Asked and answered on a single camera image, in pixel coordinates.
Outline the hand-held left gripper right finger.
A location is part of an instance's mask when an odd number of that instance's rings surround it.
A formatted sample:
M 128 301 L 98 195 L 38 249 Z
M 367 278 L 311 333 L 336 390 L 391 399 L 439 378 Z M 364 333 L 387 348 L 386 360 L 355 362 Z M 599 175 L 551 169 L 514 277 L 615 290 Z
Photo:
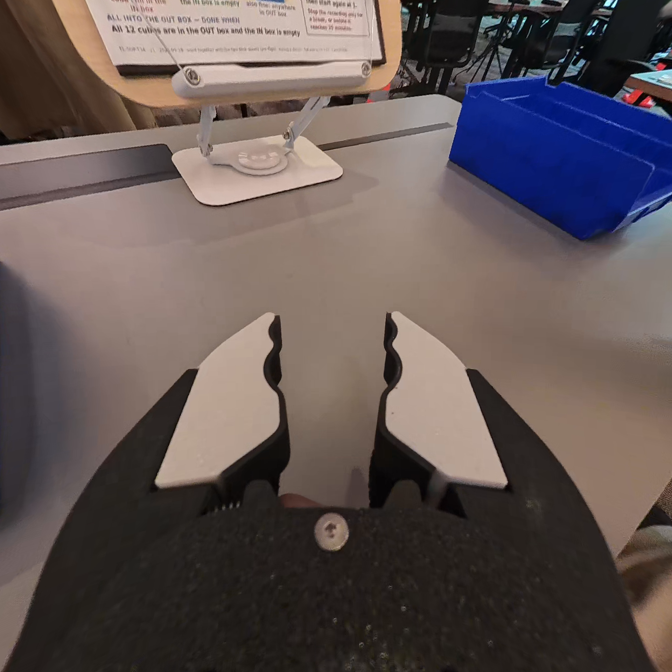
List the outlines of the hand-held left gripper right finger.
M 509 481 L 466 365 L 399 311 L 385 316 L 384 390 L 368 472 L 373 509 L 411 483 L 419 502 L 460 509 L 460 487 L 504 493 Z

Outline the wooden document stand white base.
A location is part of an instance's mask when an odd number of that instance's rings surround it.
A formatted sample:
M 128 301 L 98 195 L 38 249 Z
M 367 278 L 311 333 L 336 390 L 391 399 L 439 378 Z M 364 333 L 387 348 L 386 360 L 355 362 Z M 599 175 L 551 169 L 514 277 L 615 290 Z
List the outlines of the wooden document stand white base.
M 382 89 L 401 56 L 400 2 L 377 1 L 386 62 L 179 66 L 173 75 L 124 77 L 108 55 L 86 1 L 54 1 L 68 37 L 90 70 L 120 96 L 145 107 L 199 110 L 196 147 L 172 161 L 196 200 L 226 206 L 339 179 L 343 169 L 303 137 L 332 96 Z M 279 135 L 214 144 L 219 105 L 306 99 Z

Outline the black office chair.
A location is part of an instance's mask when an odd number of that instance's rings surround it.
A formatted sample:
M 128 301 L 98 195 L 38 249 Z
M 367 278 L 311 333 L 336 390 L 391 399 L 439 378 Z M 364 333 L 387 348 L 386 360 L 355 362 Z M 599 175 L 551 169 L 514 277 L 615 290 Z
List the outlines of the black office chair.
M 445 94 L 455 69 L 473 55 L 489 1 L 423 1 L 409 17 L 406 55 L 422 71 L 400 89 L 407 96 Z

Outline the printed instruction sheet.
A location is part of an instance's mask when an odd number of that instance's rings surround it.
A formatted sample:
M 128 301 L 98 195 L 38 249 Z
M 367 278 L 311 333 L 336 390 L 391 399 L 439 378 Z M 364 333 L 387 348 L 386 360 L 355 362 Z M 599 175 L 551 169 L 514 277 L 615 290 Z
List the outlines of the printed instruction sheet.
M 86 1 L 124 77 L 180 66 L 386 62 L 377 1 Z

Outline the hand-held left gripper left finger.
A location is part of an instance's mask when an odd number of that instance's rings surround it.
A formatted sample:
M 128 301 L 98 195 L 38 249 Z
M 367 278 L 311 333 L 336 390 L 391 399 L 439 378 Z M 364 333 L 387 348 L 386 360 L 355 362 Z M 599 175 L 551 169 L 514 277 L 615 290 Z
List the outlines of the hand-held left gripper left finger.
M 281 348 L 280 316 L 265 313 L 204 359 L 156 474 L 157 489 L 210 486 L 229 507 L 253 481 L 278 492 L 290 460 Z

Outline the blue plastic bin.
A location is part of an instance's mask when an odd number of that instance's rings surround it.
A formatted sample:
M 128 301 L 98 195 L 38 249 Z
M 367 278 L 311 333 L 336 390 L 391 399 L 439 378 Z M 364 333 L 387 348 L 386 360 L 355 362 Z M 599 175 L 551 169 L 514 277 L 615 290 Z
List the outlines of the blue plastic bin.
M 578 240 L 671 203 L 671 120 L 545 77 L 467 84 L 449 160 Z

